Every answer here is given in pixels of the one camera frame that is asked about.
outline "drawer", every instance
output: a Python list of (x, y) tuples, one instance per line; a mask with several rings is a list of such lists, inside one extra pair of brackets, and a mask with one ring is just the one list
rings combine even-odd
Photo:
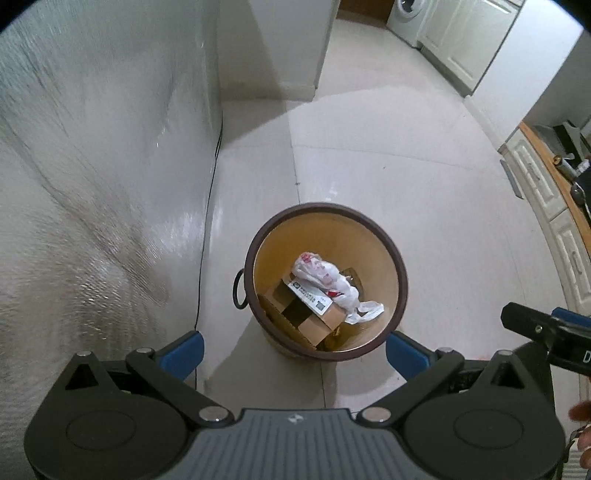
[(550, 222), (550, 229), (573, 287), (577, 311), (591, 315), (591, 261), (573, 216), (565, 210)]
[(566, 210), (566, 203), (544, 162), (520, 130), (509, 139), (507, 148), (533, 189), (546, 218), (552, 220)]

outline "white plastic bag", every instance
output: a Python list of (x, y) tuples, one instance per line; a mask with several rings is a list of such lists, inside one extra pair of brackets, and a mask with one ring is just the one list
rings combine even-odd
[(322, 289), (339, 307), (347, 312), (345, 322), (350, 325), (368, 322), (384, 311), (384, 306), (375, 301), (359, 302), (359, 291), (340, 274), (339, 269), (325, 262), (320, 255), (302, 253), (295, 261), (291, 272)]

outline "cabinet door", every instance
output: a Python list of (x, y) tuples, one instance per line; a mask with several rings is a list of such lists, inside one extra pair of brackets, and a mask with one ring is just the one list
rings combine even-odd
[(591, 315), (591, 262), (573, 216), (565, 210), (550, 222), (550, 228), (573, 287), (577, 311)]
[(534, 191), (546, 218), (552, 220), (566, 209), (566, 202), (544, 162), (520, 130), (507, 141), (507, 148)]
[(440, 59), (473, 90), (500, 48), (517, 8), (505, 0), (464, 0)]
[(420, 42), (443, 61), (447, 32), (460, 7), (461, 0), (433, 0), (429, 19), (419, 36)]

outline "reflective wall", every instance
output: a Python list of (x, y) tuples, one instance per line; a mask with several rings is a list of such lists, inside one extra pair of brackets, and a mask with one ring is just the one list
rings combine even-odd
[(41, 0), (0, 34), (0, 478), (81, 349), (193, 328), (217, 0)]

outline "finger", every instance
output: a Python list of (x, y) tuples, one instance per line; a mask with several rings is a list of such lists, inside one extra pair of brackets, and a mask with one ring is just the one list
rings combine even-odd
[(579, 437), (579, 441), (577, 442), (577, 448), (579, 452), (582, 452), (587, 447), (591, 446), (591, 427), (588, 427), (584, 430), (584, 432)]
[(591, 450), (587, 450), (585, 453), (581, 455), (580, 464), (583, 468), (591, 468)]
[(591, 420), (591, 401), (584, 401), (569, 410), (569, 418), (573, 421)]

